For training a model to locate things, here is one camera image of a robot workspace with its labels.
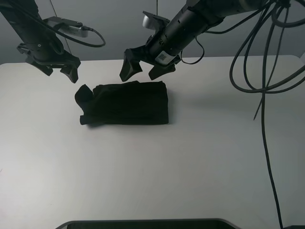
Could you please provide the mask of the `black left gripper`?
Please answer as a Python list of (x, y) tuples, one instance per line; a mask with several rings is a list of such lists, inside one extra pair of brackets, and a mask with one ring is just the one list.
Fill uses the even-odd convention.
[(17, 47), (21, 54), (26, 55), (25, 62), (36, 67), (45, 75), (50, 76), (53, 69), (61, 69), (72, 83), (78, 81), (79, 58), (65, 51), (62, 42), (56, 37), (22, 35), (22, 43)]

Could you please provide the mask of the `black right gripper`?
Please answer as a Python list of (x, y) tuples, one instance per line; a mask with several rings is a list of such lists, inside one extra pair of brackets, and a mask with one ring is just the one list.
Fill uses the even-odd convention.
[(178, 54), (207, 26), (204, 17), (188, 7), (180, 10), (162, 30), (147, 40), (146, 44), (124, 52), (120, 79), (123, 82), (142, 72), (140, 61), (153, 65), (149, 71), (151, 80), (175, 72), (174, 62)]

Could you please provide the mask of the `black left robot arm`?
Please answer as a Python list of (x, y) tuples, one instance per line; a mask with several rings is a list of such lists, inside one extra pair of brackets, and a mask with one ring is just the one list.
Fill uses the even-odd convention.
[(27, 55), (26, 63), (47, 76), (58, 68), (72, 83), (77, 82), (79, 58), (67, 52), (55, 32), (46, 28), (35, 1), (2, 0), (0, 12), (21, 38), (17, 50)]

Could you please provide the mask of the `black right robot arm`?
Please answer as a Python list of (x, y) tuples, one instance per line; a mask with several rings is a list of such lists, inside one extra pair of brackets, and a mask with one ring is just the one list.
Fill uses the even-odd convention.
[(210, 33), (211, 28), (225, 17), (251, 11), (255, 16), (271, 5), (290, 7), (288, 0), (188, 0), (172, 20), (144, 12), (143, 26), (154, 30), (145, 45), (127, 49), (120, 78), (123, 82), (142, 72), (140, 62), (149, 63), (151, 80), (175, 71), (181, 61), (179, 54), (198, 35)]

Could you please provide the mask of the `black robot base panel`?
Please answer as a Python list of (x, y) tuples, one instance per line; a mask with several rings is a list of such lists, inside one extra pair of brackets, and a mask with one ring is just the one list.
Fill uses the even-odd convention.
[(76, 220), (59, 229), (236, 229), (223, 219)]

